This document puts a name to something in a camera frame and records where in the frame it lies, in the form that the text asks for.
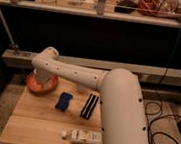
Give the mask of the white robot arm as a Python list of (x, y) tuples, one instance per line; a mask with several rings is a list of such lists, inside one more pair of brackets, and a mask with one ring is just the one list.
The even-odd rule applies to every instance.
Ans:
[(58, 58), (54, 47), (33, 57), (37, 80), (45, 83), (54, 74), (98, 92), (102, 144), (149, 144), (142, 91), (134, 73), (120, 68), (105, 72), (63, 63)]

